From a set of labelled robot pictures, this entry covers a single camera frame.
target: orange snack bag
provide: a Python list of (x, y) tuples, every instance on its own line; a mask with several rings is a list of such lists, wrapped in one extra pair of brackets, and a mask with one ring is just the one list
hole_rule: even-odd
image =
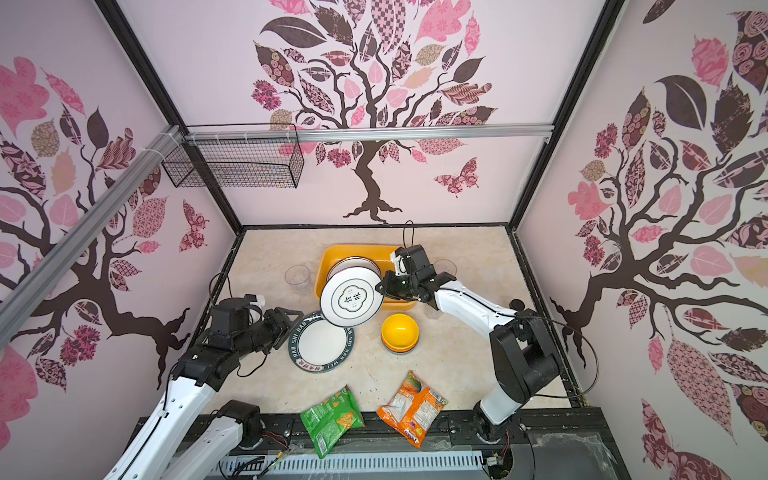
[(448, 400), (442, 398), (408, 371), (406, 380), (395, 396), (376, 412), (381, 420), (406, 437), (411, 445), (420, 449), (429, 426)]

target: chip bag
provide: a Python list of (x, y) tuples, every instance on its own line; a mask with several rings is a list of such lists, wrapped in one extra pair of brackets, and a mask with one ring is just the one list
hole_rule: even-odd
[(411, 445), (420, 449), (429, 426), (446, 405), (448, 400), (435, 393), (409, 370), (405, 382), (392, 400), (376, 413), (387, 425), (406, 437)]
[(344, 432), (366, 426), (357, 401), (347, 386), (323, 403), (302, 412), (301, 421), (320, 458), (328, 455)]

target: pink butterfly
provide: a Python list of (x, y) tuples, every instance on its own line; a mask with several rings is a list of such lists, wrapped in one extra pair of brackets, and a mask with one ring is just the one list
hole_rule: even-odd
[(179, 251), (183, 252), (192, 247), (205, 246), (205, 236), (200, 231), (205, 229), (205, 224), (210, 220), (205, 220), (203, 214), (196, 214), (194, 208), (186, 200), (184, 200), (184, 216), (187, 218), (187, 223), (190, 224), (190, 229), (181, 238)]
[(464, 165), (462, 172), (458, 177), (453, 175), (440, 175), (435, 177), (435, 181), (441, 185), (448, 187), (448, 192), (454, 194), (458, 198), (458, 193), (464, 190), (464, 187), (477, 187), (478, 176), (475, 175), (475, 170), (478, 169), (477, 157), (472, 158)]

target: wall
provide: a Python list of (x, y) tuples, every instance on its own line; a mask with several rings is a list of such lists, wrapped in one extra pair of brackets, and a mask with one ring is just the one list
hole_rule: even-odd
[[(5, 297), (166, 122), (88, 0), (9, 3), (0, 32)], [(4, 477), (104, 475), (232, 241), (205, 189), (149, 176), (0, 352)]]
[(765, 477), (765, 11), (630, 3), (521, 227), (633, 478)]
[[(301, 128), (551, 122), (602, 4), (121, 2), (188, 124)], [(540, 140), (305, 144), (297, 189), (225, 190), (246, 224), (506, 222)]]

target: yellow plastic tray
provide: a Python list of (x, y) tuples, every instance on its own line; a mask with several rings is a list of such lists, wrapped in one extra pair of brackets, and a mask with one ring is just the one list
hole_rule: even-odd
[[(347, 257), (365, 257), (376, 262), (382, 271), (382, 275), (387, 271), (395, 271), (395, 264), (389, 259), (389, 255), (397, 250), (397, 246), (392, 245), (334, 245), (323, 252), (323, 258), (320, 261), (320, 269), (317, 270), (317, 280), (315, 281), (315, 295), (320, 298), (323, 287), (326, 285), (328, 272), (341, 260)], [(384, 297), (382, 310), (410, 310), (416, 305), (416, 301), (406, 302), (405, 300), (394, 300)]]

